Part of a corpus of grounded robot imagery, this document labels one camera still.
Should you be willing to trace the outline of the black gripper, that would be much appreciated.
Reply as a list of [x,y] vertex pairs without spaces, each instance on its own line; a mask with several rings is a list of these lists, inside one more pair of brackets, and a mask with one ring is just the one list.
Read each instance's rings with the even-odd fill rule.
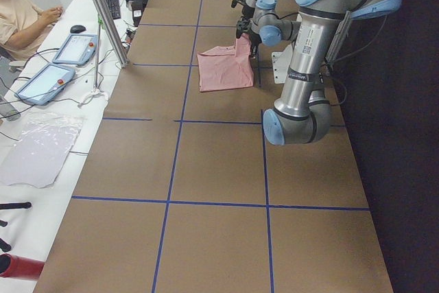
[[251,19],[254,15],[255,7],[256,7],[256,0],[242,0],[241,4],[243,6],[241,15],[245,19]]
[[250,57],[256,57],[259,54],[259,45],[261,44],[261,37],[258,33],[248,30],[248,37],[251,42]]

